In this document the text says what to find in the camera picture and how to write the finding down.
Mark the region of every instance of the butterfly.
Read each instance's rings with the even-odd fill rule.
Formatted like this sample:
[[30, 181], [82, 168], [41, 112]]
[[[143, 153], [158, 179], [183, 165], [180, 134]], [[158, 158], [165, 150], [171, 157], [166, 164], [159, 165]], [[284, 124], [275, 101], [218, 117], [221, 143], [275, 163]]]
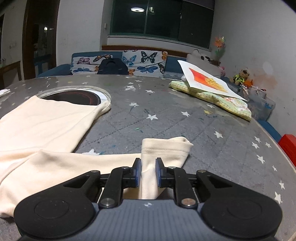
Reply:
[[125, 56], [122, 56], [122, 62], [126, 64], [126, 66], [132, 67], [133, 62], [135, 62], [137, 55], [132, 56], [130, 59], [127, 59]]
[[137, 69], [140, 70], [142, 73], [145, 73], [145, 72], [146, 73], [147, 72], [153, 73], [154, 70], [157, 70], [158, 69], [158, 67], [156, 67], [156, 66], [150, 66], [150, 67], [139, 66]]
[[168, 58], [168, 53], [165, 51], [161, 51], [161, 53], [162, 53], [162, 56], [161, 56], [162, 60], [166, 60]]
[[[125, 53], [128, 52], [128, 51], [130, 51], [130, 50], [124, 50]], [[136, 52], [137, 50], [131, 50], [131, 51]]]
[[128, 74], [129, 74], [129, 75], [133, 75], [134, 72], [135, 72], [135, 69], [129, 69], [129, 70], [128, 70]]
[[90, 64], [89, 58], [80, 58], [77, 64]]
[[99, 56], [97, 56], [97, 57], [93, 60], [93, 62], [97, 62], [97, 61], [99, 61], [101, 58], [112, 58], [112, 57], [111, 57], [110, 54], [99, 55]]
[[89, 68], [78, 68], [73, 72], [91, 72], [91, 70]]
[[146, 60], [150, 60], [150, 62], [153, 64], [153, 63], [155, 63], [155, 59], [154, 58], [156, 57], [157, 52], [154, 52], [153, 54], [151, 54], [148, 57], [148, 55], [144, 51], [141, 51], [141, 55], [142, 55], [141, 63], [144, 63]]
[[165, 67], [161, 63], [158, 63], [157, 65], [159, 66], [160, 72], [163, 74], [165, 71]]

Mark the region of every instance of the ceiling light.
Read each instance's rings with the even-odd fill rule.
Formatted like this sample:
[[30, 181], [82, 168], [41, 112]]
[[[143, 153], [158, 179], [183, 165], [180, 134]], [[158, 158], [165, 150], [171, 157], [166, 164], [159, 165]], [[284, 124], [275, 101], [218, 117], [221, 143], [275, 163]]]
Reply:
[[144, 12], [145, 11], [143, 8], [139, 8], [139, 7], [132, 7], [131, 10], [133, 12]]

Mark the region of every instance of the window sill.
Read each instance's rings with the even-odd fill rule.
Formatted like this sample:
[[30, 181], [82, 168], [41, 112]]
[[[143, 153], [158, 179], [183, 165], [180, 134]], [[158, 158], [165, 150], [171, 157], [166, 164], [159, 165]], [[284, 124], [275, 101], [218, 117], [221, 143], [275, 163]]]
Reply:
[[161, 42], [179, 44], [179, 45], [183, 45], [186, 47], [192, 47], [192, 48], [201, 49], [201, 50], [205, 50], [205, 51], [209, 51], [209, 52], [211, 51], [211, 50], [204, 48], [204, 47], [199, 47], [196, 45], [187, 44], [187, 43], [183, 43], [183, 42], [179, 42], [179, 41], [175, 41], [175, 40], [155, 38], [155, 37], [134, 36], [134, 35], [108, 35], [108, 38], [132, 38], [132, 39], [156, 40], [156, 41], [161, 41]]

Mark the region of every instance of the pink plush toy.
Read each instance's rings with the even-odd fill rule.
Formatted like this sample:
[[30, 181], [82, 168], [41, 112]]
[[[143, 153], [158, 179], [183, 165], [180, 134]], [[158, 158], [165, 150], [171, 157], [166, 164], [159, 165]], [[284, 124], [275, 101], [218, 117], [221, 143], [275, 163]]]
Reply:
[[219, 69], [220, 69], [220, 75], [224, 77], [226, 75], [225, 68], [222, 66], [222, 67], [219, 67]]

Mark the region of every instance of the green folded cloth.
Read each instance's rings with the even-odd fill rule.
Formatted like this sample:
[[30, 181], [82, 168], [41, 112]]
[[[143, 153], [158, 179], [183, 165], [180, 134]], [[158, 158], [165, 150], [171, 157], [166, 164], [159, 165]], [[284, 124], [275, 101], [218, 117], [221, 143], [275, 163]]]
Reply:
[[224, 110], [227, 110], [228, 112], [237, 115], [247, 121], [250, 121], [252, 119], [252, 113], [248, 109], [247, 103], [243, 100], [226, 96], [221, 97], [211, 92], [191, 88], [188, 87], [183, 81], [172, 81], [169, 84], [169, 87], [177, 91], [185, 92], [198, 99], [202, 99], [204, 101], [220, 106]]

